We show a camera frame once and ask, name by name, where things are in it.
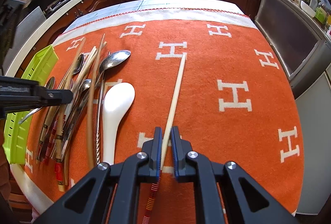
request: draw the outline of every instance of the bottle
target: bottle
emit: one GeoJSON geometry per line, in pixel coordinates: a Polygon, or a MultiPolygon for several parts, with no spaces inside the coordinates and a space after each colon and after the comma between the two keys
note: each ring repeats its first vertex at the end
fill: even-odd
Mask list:
{"type": "Polygon", "coordinates": [[[310,4],[309,4],[309,7],[311,9],[313,9],[314,11],[316,11],[316,8],[317,8],[317,0],[311,0],[310,4]]]}
{"type": "Polygon", "coordinates": [[[331,25],[331,10],[328,10],[328,16],[325,22],[324,31],[327,32],[331,25]]]}
{"type": "Polygon", "coordinates": [[[327,7],[323,2],[319,2],[316,8],[315,14],[315,21],[319,24],[322,28],[325,25],[326,17],[327,17],[327,7]]]}

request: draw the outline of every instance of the white ceramic spoon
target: white ceramic spoon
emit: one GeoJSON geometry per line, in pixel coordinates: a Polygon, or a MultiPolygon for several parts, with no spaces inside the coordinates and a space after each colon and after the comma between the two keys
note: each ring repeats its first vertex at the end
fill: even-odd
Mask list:
{"type": "Polygon", "coordinates": [[[114,164],[115,143],[119,124],[130,108],[135,96],[129,83],[113,86],[105,95],[103,104],[103,161],[114,164]]]}

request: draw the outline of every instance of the green plastic basket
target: green plastic basket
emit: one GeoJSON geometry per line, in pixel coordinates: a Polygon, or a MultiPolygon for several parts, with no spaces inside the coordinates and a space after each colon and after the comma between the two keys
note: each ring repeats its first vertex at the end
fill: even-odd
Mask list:
{"type": "MultiPolygon", "coordinates": [[[[22,78],[36,80],[40,85],[45,85],[58,59],[52,45],[45,47],[34,55],[22,78]]],[[[10,113],[7,115],[3,148],[10,164],[25,164],[26,144],[32,117],[29,117],[22,124],[19,124],[19,121],[28,112],[10,113]]]]}

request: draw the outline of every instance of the table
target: table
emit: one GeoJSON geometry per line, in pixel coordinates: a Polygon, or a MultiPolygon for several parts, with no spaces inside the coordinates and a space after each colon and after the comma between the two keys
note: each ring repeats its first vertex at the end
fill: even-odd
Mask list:
{"type": "MultiPolygon", "coordinates": [[[[54,41],[59,61],[50,76],[59,82],[82,37],[86,37],[83,51],[89,52],[99,45],[103,33],[108,45],[102,58],[108,51],[132,51],[126,64],[107,73],[106,88],[129,82],[136,92],[119,127],[115,163],[138,152],[153,137],[155,126],[164,130],[180,58],[187,53],[174,126],[211,161],[239,163],[295,213],[303,178],[295,101],[270,45],[236,5],[216,0],[142,0],[85,15],[54,41]]],[[[44,116],[41,111],[32,119],[26,166],[11,166],[24,195],[40,213],[63,194],[57,188],[54,162],[35,164],[44,116]]],[[[70,186],[88,172],[85,128],[86,115],[72,140],[70,186]]],[[[170,147],[164,165],[151,223],[194,223],[193,185],[173,179],[170,147]]],[[[139,223],[149,189],[149,184],[141,186],[139,223]]]]}

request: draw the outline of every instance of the orange rug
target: orange rug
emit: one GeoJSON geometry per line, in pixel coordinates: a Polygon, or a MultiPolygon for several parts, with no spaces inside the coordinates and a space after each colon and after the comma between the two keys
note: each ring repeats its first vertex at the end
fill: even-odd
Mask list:
{"type": "MultiPolygon", "coordinates": [[[[246,19],[239,14],[232,16],[246,19]]],[[[131,20],[109,27],[104,21],[106,28],[67,37],[54,47],[59,60],[50,74],[57,86],[73,60],[75,45],[80,42],[77,40],[83,36],[83,51],[89,52],[106,34],[108,45],[101,58],[108,51],[131,50],[125,64],[106,73],[107,89],[128,82],[136,92],[118,130],[115,163],[139,152],[142,143],[153,137],[155,126],[164,131],[180,58],[187,53],[174,118],[183,139],[211,161],[237,162],[293,213],[302,187],[302,132],[286,75],[262,34],[253,24],[189,19],[141,22],[134,16],[131,20]]],[[[37,148],[44,117],[45,111],[32,119],[28,139],[31,152],[37,148]]],[[[86,113],[71,148],[72,184],[88,172],[85,128],[86,113]]],[[[33,156],[29,165],[33,170],[25,166],[26,174],[44,194],[52,201],[63,195],[58,191],[53,161],[47,166],[36,165],[33,156]]],[[[193,184],[178,184],[173,178],[170,147],[164,165],[150,223],[195,223],[193,184]]],[[[138,223],[149,191],[150,184],[141,186],[138,223]]]]}

